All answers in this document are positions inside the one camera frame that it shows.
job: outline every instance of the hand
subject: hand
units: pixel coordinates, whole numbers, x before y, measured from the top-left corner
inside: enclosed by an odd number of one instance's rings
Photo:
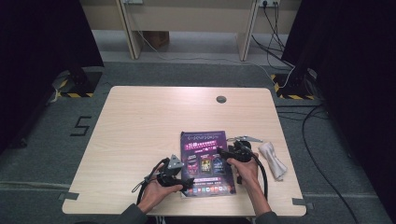
[[[163,201],[163,199],[172,192],[177,192],[183,189],[182,185],[174,185],[171,187],[163,187],[158,183],[156,179],[151,180],[143,192],[142,200],[137,207],[142,210],[143,213],[148,213],[157,204]]]
[[[230,158],[227,160],[227,162],[235,166],[236,176],[242,177],[242,185],[245,187],[254,187],[256,185],[260,185],[258,180],[258,165],[253,158],[251,158],[248,162],[241,162]]]

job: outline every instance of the desk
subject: desk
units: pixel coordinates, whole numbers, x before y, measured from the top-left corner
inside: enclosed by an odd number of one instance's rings
[[[144,0],[143,5],[124,5],[128,36],[137,59],[143,40],[137,31],[185,31],[236,33],[241,61],[245,61],[257,0]]]
[[[216,101],[225,96],[226,103]],[[69,193],[66,214],[120,214],[135,203],[131,190],[163,158],[180,156],[180,133],[226,132],[247,134],[273,143],[276,155],[288,167],[284,181],[276,182],[268,163],[268,200],[280,216],[302,216],[305,206],[293,205],[302,193],[280,127],[271,93],[253,88],[114,87],[92,133]],[[258,151],[260,143],[252,143]],[[168,196],[149,214],[154,216],[254,217],[245,189],[236,195],[183,199]]]

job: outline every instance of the black partition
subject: black partition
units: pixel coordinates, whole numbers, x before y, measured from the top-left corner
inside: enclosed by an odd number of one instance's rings
[[[318,73],[347,150],[396,222],[396,1],[344,0],[326,13],[329,3],[302,1],[283,59]]]
[[[0,153],[16,146],[63,71],[103,66],[78,0],[0,1]]]

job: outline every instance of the stand base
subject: stand base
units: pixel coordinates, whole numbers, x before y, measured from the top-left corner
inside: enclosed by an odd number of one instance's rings
[[[289,74],[274,74],[271,75],[275,82],[276,95],[279,98],[293,99],[293,100],[313,100],[310,88],[306,85],[304,77],[289,78]]]
[[[102,76],[101,72],[85,72],[87,81],[82,85],[76,85],[70,76],[62,82],[58,96],[63,97],[92,97],[93,92]]]

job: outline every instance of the person's left hand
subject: person's left hand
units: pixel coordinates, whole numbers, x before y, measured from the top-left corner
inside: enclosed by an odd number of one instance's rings
[[[183,189],[182,185],[174,185],[171,187],[163,187],[158,183],[157,180],[151,180],[149,184],[146,186],[145,191],[143,192],[142,200],[137,207],[142,210],[143,213],[148,213],[151,211],[157,204],[163,201],[163,199],[168,196],[172,192],[177,192]]]

